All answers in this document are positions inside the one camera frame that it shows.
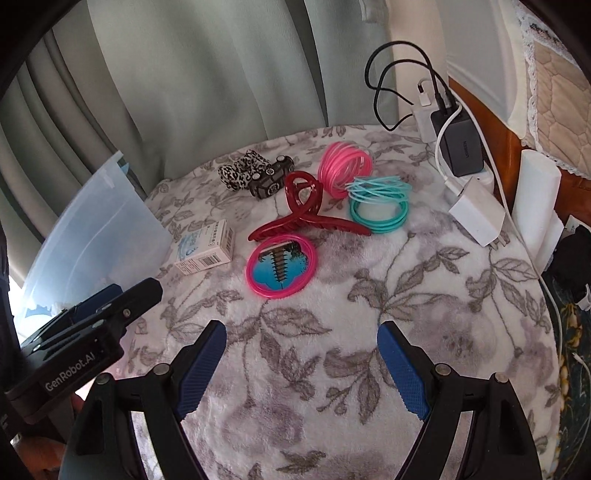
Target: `curtain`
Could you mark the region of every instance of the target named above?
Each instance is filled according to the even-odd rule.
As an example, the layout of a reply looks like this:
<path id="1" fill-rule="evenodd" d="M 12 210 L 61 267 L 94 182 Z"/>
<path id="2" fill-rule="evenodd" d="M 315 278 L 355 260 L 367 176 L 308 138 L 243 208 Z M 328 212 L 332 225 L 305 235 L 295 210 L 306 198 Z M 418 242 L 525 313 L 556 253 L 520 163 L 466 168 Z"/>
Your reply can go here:
<path id="1" fill-rule="evenodd" d="M 387 24 L 383 0 L 77 4 L 0 101 L 11 275 L 22 284 L 59 215 L 117 150 L 149 192 L 248 144 L 375 123 L 363 71 Z M 391 96 L 380 110 L 398 119 Z"/>

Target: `wooden furniture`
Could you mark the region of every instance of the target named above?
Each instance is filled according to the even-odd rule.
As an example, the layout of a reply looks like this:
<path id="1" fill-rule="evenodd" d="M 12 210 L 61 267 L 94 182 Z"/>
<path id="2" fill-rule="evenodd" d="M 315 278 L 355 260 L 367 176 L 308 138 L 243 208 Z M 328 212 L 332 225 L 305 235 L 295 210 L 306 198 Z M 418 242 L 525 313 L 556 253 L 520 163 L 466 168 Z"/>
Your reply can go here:
<path id="1" fill-rule="evenodd" d="M 507 203 L 509 208 L 512 208 L 519 178 L 521 151 L 524 147 L 517 135 L 509 130 L 478 98 L 454 79 L 450 78 L 449 82 L 450 87 L 462 97 L 482 127 L 499 170 Z M 565 223 L 569 215 L 573 215 L 591 225 L 591 181 L 564 170 L 561 170 L 561 173 L 560 190 L 554 207 L 556 213 Z"/>

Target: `transparent plastic container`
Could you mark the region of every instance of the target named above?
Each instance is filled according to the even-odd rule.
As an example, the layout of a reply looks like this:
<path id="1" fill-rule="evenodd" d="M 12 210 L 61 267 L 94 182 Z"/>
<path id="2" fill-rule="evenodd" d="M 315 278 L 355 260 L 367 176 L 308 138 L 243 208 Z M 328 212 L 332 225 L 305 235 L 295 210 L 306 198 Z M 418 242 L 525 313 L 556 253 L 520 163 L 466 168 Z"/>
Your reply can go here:
<path id="1" fill-rule="evenodd" d="M 48 320 L 107 285 L 125 291 L 158 274 L 172 237 L 121 170 L 122 157 L 117 152 L 86 182 L 43 243 L 15 318 L 20 334 L 44 323 L 39 313 Z"/>

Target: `pink bangle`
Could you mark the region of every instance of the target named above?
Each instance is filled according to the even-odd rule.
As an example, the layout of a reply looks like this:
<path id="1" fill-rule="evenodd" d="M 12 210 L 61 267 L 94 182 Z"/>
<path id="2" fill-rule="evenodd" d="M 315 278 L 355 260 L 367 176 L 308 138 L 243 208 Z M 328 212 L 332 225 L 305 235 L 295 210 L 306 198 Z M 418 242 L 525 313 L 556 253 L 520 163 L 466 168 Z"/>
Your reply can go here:
<path id="1" fill-rule="evenodd" d="M 329 145 L 318 167 L 318 180 L 328 194 L 336 199 L 347 196 L 345 185 L 355 177 L 366 177 L 373 170 L 372 159 L 353 142 L 336 142 Z"/>

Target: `black charger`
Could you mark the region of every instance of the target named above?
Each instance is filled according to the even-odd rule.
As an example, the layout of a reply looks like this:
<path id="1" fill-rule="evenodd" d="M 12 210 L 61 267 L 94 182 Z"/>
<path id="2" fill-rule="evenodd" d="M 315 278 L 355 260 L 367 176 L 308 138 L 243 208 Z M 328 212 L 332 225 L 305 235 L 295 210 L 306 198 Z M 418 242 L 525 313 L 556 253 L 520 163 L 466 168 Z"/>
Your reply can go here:
<path id="1" fill-rule="evenodd" d="M 439 135 L 443 124 L 453 111 L 437 110 L 431 114 L 431 123 Z M 462 110 L 443 133 L 440 144 L 441 154 L 455 177 L 478 173 L 484 168 L 480 135 L 470 115 Z"/>

